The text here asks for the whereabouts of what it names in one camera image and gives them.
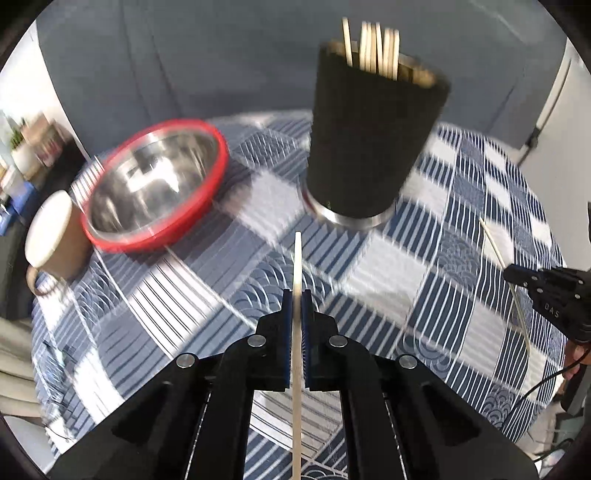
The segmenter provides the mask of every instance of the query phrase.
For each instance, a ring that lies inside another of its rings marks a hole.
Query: chopstick holder
[[[364,47],[365,38],[360,43]],[[432,70],[423,69],[430,76],[429,87],[406,80],[413,77],[412,67],[422,67],[400,57],[406,66],[400,65],[400,79],[394,81],[360,70],[357,51],[349,67],[342,43],[321,46],[302,189],[316,213],[344,217],[344,225],[356,228],[375,226],[380,220],[376,216],[391,213],[450,90],[445,77]]]

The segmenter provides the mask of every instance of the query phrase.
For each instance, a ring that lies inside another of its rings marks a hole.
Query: gray wall
[[[311,108],[320,42],[361,20],[444,71],[443,120],[520,147],[566,38],[535,0],[56,0],[39,17],[46,65],[88,152],[176,117]]]

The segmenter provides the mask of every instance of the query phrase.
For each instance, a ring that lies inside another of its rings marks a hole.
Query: chopstick
[[[392,76],[394,80],[398,80],[398,56],[400,54],[400,33],[394,30],[394,46],[392,48]]]
[[[384,58],[382,60],[382,64],[384,65],[382,68],[382,75],[386,78],[390,77],[390,49],[392,49],[392,29],[386,28],[386,30],[384,30]]]
[[[353,45],[356,42],[351,40],[349,20],[346,17],[343,17],[343,43],[347,65],[352,67]],[[361,22],[358,47],[359,70],[398,80],[400,60],[400,32],[398,30],[385,28],[382,37],[382,28],[379,23]]]
[[[349,20],[343,17],[343,38],[345,39],[345,57],[347,58],[347,65],[353,66],[353,54],[351,53],[351,34],[349,32]]]
[[[291,418],[291,477],[301,478],[301,232],[295,233],[293,316],[291,319],[291,398],[293,416]]]
[[[376,52],[377,52],[377,34],[375,25],[371,25],[371,41],[369,43],[369,71],[376,73]]]
[[[361,39],[359,40],[359,70],[365,70],[365,50],[367,49],[368,25],[361,22]]]
[[[479,217],[478,220],[480,222],[482,229],[484,230],[486,237],[488,238],[488,241],[491,243],[492,249],[495,251],[495,255],[496,255],[497,259],[499,260],[499,263],[501,264],[501,268],[504,270],[506,268],[506,265],[505,265],[505,262],[503,261],[501,251],[496,246],[496,243],[492,238],[491,231],[487,227],[487,225],[484,222],[484,220],[482,219],[482,217]],[[521,309],[521,303],[519,303],[519,298],[517,298],[517,292],[515,291],[515,286],[513,284],[509,283],[509,289],[511,291],[511,294],[513,295],[513,302],[515,303],[515,308],[517,309],[517,316],[519,317],[519,323],[521,324],[521,328],[523,329],[523,334],[525,336],[525,348],[527,350],[527,354],[529,355],[530,350],[531,350],[531,342],[530,342],[530,334],[527,332],[527,327],[525,325],[525,314],[523,313],[523,310]]]
[[[384,74],[384,57],[382,57],[382,27],[379,26],[379,23],[375,24],[375,42],[376,42],[376,50],[378,54],[378,73],[380,75]]]

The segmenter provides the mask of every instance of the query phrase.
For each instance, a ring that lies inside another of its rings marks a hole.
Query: tablecloth
[[[295,231],[303,236],[304,288],[340,332],[371,352],[419,357],[492,424],[563,361],[565,339],[524,289],[518,301],[479,225],[504,261],[562,265],[542,206],[494,141],[450,125],[433,129],[396,202],[370,232],[334,229],[305,210],[311,114],[245,115],[213,122],[230,151],[214,205],[178,243],[123,255],[95,251],[82,277],[38,298],[35,380],[56,454],[114,411],[179,352],[224,351],[279,309],[292,285]],[[72,185],[83,202],[102,169]],[[50,277],[40,279],[40,287]],[[517,440],[551,400],[548,382],[504,432]],[[346,477],[338,393],[304,394],[303,476]],[[256,392],[245,478],[288,478],[289,393]]]

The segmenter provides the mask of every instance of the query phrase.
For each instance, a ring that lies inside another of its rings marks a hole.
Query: black wire
[[[544,460],[545,458],[548,458],[554,452],[564,449],[564,447],[566,447],[567,445],[570,445],[573,442],[574,442],[574,440],[571,438],[564,439],[562,442],[560,442],[554,448],[551,448],[550,450],[546,450],[545,452],[540,452],[540,453],[536,454],[536,455],[538,455],[538,458],[534,459],[534,463],[539,462],[540,460]]]
[[[523,395],[523,397],[521,397],[517,402],[515,402],[515,405],[513,405],[513,408],[509,411],[509,414],[507,415],[507,417],[505,418],[505,420],[503,421],[503,423],[501,425],[501,431],[503,431],[503,428],[505,428],[505,425],[507,425],[509,423],[511,416],[517,410],[517,407],[519,407],[527,397],[529,397],[534,391],[536,391],[538,388],[540,388],[542,385],[544,385],[548,380],[552,380],[553,378],[556,378],[557,376],[562,375],[563,373],[566,373],[570,369],[576,367],[583,360],[585,360],[585,358],[587,357],[587,355],[590,352],[591,352],[591,347],[587,348],[587,351],[584,353],[584,355],[581,358],[574,361],[569,366],[564,367],[562,370],[558,370],[556,373],[553,373],[552,375],[550,375],[550,376],[546,377],[545,379],[543,379],[542,381],[540,381],[535,386],[531,387],[530,390],[525,395]]]

